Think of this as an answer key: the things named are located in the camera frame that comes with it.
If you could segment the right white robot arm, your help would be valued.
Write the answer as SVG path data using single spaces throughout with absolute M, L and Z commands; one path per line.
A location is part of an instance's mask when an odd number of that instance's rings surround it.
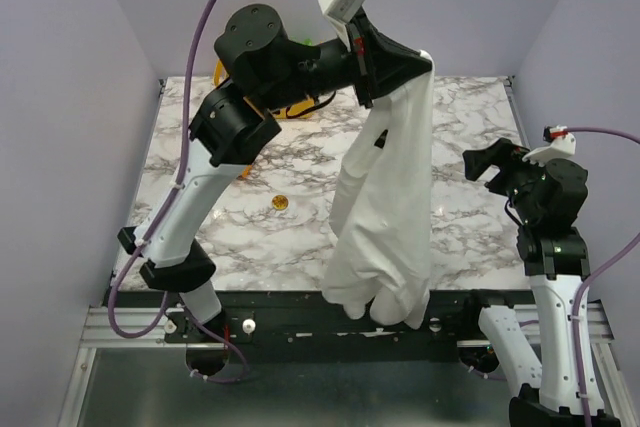
M 460 314 L 469 337 L 486 337 L 512 398 L 513 426 L 618 426 L 607 413 L 590 347 L 584 287 L 588 249 L 574 223 L 588 196 L 588 172 L 556 143 L 529 150 L 506 138 L 463 153 L 465 176 L 497 174 L 485 186 L 506 199 L 518 225 L 517 250 L 533 293 L 540 349 L 530 345 L 514 308 L 494 292 L 479 292 Z

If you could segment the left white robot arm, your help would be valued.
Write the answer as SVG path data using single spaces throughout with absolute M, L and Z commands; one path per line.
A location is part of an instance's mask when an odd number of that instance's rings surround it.
M 222 327 L 213 262 L 195 236 L 227 187 L 279 133 L 275 112 L 342 88 L 369 109 L 345 154 L 330 225 L 336 250 L 323 297 L 351 318 L 418 328 L 429 301 L 431 133 L 434 64 L 424 51 L 380 33 L 363 11 L 346 35 L 306 46 L 277 11 L 235 12 L 214 49 L 226 80 L 189 113 L 182 157 L 164 201 L 119 239 L 152 289 L 177 293 L 201 342 Z

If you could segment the white t-shirt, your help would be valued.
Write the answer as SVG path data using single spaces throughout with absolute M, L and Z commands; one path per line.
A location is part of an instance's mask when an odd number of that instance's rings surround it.
M 321 293 L 351 319 L 412 329 L 424 321 L 434 82 L 429 70 L 376 100 L 343 156 L 329 215 L 337 242 Z

